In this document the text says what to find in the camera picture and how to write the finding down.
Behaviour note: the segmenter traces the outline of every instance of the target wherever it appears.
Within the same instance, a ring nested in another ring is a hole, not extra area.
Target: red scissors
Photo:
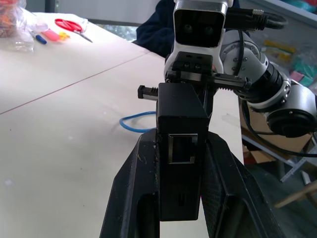
[[[83,35],[83,28],[76,22],[73,21],[66,21],[63,19],[55,19],[55,24],[65,30],[68,31],[72,31],[77,33],[78,35],[80,35],[82,38],[86,39],[87,41],[90,41],[92,43],[92,41],[86,37],[85,35]]]

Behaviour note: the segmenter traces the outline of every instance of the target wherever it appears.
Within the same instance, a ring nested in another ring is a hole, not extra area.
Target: dark jacket
[[[234,7],[240,8],[235,0]],[[154,14],[137,29],[137,44],[152,52],[166,57],[174,43],[173,0],[161,0]]]

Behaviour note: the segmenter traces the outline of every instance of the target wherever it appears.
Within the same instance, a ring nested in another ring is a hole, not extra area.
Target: cable connector
[[[283,29],[287,20],[279,15],[258,9],[228,8],[224,28],[227,30]]]
[[[140,99],[148,99],[152,101],[157,101],[159,97],[159,89],[158,88],[147,88],[144,85],[140,85],[138,88],[138,98]]]

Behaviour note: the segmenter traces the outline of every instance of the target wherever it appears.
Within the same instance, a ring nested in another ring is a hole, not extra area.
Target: plastic bag
[[[37,15],[29,12],[28,10],[22,9],[24,17],[27,19],[27,28],[35,33],[45,32],[49,29],[45,20],[38,17]]]
[[[34,40],[22,7],[26,0],[0,0],[0,47],[6,50],[32,52]]]
[[[317,48],[303,44],[293,61],[293,69],[303,75],[300,83],[309,87],[317,78]]]

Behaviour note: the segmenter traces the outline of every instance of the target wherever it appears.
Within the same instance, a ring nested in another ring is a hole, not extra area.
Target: black cable
[[[274,132],[255,131],[258,135],[277,135]]]
[[[259,140],[261,141],[263,144],[271,147],[274,150],[277,150],[281,153],[284,154],[290,154],[290,155],[294,155],[294,156],[300,156],[300,157],[310,157],[310,158],[317,158],[317,154],[306,154],[306,153],[297,153],[294,151],[289,151],[289,150],[284,150],[282,148],[279,148],[276,145],[273,145],[272,143],[268,142],[267,140],[263,139],[262,137],[260,137],[251,127],[251,123],[250,123],[250,113],[249,113],[249,108],[247,105],[246,101],[242,102],[242,114],[243,114],[243,118],[247,124],[247,127],[249,129],[249,131]]]
[[[265,12],[264,15],[267,16],[267,23],[265,26],[267,28],[283,29],[288,24],[288,21],[282,16],[269,12]]]
[[[234,70],[234,75],[238,76],[241,66],[242,66],[242,61],[243,61],[243,56],[244,56],[244,38],[243,38],[243,32],[242,31],[238,31],[239,32],[239,57],[238,57],[238,63],[236,66],[236,69]]]

